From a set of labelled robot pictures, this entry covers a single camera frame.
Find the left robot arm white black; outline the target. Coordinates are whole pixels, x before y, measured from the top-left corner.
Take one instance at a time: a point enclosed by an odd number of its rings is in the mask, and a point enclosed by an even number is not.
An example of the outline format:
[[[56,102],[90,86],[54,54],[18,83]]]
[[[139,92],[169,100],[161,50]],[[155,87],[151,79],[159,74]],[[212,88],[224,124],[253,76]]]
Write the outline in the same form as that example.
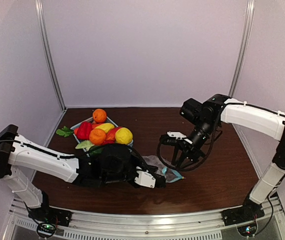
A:
[[[50,222],[54,210],[48,195],[36,188],[20,167],[42,172],[80,187],[100,188],[128,182],[133,187],[164,188],[166,179],[157,174],[130,145],[107,143],[80,154],[66,154],[35,144],[10,124],[0,132],[0,179],[34,210],[43,222]]]

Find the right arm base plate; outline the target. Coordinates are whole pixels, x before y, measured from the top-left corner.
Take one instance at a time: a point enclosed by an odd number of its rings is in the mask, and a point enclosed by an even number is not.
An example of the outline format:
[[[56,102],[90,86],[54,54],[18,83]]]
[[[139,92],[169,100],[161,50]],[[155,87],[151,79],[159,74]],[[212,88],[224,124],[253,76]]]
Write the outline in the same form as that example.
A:
[[[250,222],[265,216],[262,206],[242,205],[236,208],[225,209],[221,212],[225,226]]]

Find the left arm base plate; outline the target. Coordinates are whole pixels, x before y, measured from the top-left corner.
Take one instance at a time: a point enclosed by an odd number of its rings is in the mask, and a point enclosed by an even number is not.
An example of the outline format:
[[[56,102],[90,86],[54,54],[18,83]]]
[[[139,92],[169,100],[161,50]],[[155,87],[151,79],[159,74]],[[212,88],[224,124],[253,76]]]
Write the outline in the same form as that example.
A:
[[[28,216],[36,222],[45,222],[57,226],[68,227],[72,218],[72,212],[59,208],[27,208]]]

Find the clear zip top bag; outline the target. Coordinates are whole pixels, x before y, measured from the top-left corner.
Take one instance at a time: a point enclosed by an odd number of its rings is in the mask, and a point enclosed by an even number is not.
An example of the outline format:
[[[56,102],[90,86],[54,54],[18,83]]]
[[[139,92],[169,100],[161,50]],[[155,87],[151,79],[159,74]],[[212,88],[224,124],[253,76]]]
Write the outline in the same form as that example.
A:
[[[157,167],[155,173],[164,176],[168,184],[185,179],[178,171],[165,166],[156,155],[143,156],[142,158],[149,166]]]

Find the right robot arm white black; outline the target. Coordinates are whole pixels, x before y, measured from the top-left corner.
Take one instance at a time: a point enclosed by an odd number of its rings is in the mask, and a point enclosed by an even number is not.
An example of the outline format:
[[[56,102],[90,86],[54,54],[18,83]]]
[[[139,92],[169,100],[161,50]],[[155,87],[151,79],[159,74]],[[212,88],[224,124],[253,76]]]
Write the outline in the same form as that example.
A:
[[[249,221],[258,213],[258,205],[268,198],[285,178],[285,112],[239,101],[228,95],[215,94],[205,102],[193,98],[186,100],[179,114],[194,125],[185,136],[181,132],[169,131],[159,138],[157,155],[161,146],[173,146],[171,163],[159,160],[168,168],[188,172],[202,165],[214,146],[217,128],[222,123],[239,125],[278,141],[275,155],[262,177],[254,185],[239,209],[239,217]]]

